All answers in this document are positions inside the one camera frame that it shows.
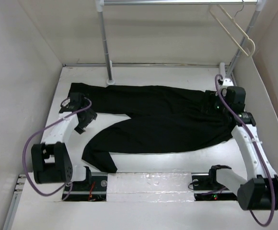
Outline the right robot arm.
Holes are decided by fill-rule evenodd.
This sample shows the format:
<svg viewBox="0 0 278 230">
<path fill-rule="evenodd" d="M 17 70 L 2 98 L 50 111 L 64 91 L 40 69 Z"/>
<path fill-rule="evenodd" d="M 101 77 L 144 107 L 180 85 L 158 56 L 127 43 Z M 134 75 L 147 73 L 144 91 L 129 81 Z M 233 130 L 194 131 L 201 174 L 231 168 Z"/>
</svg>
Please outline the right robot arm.
<svg viewBox="0 0 278 230">
<path fill-rule="evenodd" d="M 247 178 L 231 167 L 213 165 L 207 183 L 211 188 L 224 186 L 236 195 L 242 210 L 278 210 L 278 175 L 269 163 L 257 134 L 253 115 L 245 110 L 246 92 L 218 74 L 216 91 L 209 94 L 208 106 L 230 118 L 231 135 L 242 155 Z"/>
</svg>

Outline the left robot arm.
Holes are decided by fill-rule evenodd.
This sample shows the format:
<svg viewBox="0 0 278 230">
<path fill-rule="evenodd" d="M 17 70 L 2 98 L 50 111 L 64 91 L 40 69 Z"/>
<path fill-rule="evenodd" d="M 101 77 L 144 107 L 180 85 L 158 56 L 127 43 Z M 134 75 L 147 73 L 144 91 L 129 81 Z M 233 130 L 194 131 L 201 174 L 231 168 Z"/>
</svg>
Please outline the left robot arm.
<svg viewBox="0 0 278 230">
<path fill-rule="evenodd" d="M 52 124 L 49 135 L 31 148 L 35 182 L 38 184 L 70 183 L 74 174 L 67 150 L 72 132 L 82 134 L 97 118 L 92 102 L 83 93 L 70 93 L 60 104 L 58 121 Z"/>
</svg>

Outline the black trousers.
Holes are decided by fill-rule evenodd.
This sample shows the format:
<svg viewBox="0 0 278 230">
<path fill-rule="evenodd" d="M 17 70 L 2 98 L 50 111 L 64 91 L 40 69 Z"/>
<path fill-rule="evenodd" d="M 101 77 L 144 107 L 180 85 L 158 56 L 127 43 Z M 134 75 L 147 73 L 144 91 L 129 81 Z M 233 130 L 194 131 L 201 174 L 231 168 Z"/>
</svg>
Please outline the black trousers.
<svg viewBox="0 0 278 230">
<path fill-rule="evenodd" d="M 166 86 L 91 86 L 72 83 L 96 113 L 127 115 L 97 133 L 82 159 L 115 173 L 111 153 L 179 153 L 207 148 L 232 138 L 232 120 L 208 104 L 208 94 Z"/>
</svg>

